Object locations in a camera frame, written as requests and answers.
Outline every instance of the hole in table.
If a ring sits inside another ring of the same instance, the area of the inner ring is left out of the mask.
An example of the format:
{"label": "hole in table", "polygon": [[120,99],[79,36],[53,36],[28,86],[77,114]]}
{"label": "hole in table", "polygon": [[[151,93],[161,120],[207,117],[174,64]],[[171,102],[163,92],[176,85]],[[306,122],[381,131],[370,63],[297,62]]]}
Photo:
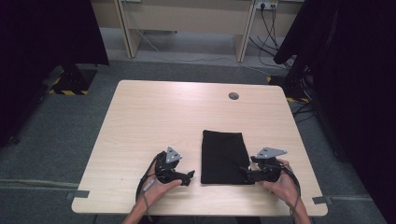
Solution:
{"label": "hole in table", "polygon": [[230,99],[232,100],[237,100],[239,98],[239,95],[236,92],[230,92],[230,94],[228,94],[228,97],[230,97]]}

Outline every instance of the wall outlet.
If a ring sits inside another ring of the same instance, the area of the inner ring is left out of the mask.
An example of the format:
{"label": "wall outlet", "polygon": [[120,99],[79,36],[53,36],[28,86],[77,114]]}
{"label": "wall outlet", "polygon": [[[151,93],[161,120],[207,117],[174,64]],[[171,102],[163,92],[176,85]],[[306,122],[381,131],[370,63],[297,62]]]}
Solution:
{"label": "wall outlet", "polygon": [[277,8],[277,0],[258,0],[256,8],[262,10],[262,4],[265,4],[264,10],[274,10]]}

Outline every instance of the wooden table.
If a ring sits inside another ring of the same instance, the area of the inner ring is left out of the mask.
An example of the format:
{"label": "wooden table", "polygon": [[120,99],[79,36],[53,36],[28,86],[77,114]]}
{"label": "wooden table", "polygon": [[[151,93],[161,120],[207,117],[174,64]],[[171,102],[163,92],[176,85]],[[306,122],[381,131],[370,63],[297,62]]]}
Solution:
{"label": "wooden table", "polygon": [[[229,98],[230,92],[239,95]],[[203,186],[203,130],[242,133],[247,152],[282,148],[302,188],[308,215],[324,216],[325,203],[283,91],[279,87],[161,81],[121,81],[75,198],[77,213],[126,214],[139,179],[168,146],[182,154],[177,171],[195,170],[188,187],[172,189],[150,208],[152,215],[288,216],[289,208],[258,185]]]}

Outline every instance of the forearm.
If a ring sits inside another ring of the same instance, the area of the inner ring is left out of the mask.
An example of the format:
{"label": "forearm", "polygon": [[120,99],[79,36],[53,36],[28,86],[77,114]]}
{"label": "forearm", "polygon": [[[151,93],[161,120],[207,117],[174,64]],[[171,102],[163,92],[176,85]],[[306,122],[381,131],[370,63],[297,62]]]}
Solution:
{"label": "forearm", "polygon": [[311,219],[306,213],[305,205],[301,199],[298,200],[296,207],[293,210],[293,218],[296,224],[311,224]]}
{"label": "forearm", "polygon": [[137,224],[139,223],[140,219],[142,218],[143,215],[146,214],[146,204],[139,198],[132,208],[131,212],[129,215],[125,218],[125,220],[122,222],[122,224]]}

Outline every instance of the black towel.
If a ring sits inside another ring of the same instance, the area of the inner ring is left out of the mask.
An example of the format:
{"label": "black towel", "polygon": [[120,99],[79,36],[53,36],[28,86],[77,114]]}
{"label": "black towel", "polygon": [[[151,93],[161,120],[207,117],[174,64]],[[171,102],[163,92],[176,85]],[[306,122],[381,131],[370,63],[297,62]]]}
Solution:
{"label": "black towel", "polygon": [[249,156],[241,133],[204,130],[202,184],[250,185],[246,172]]}

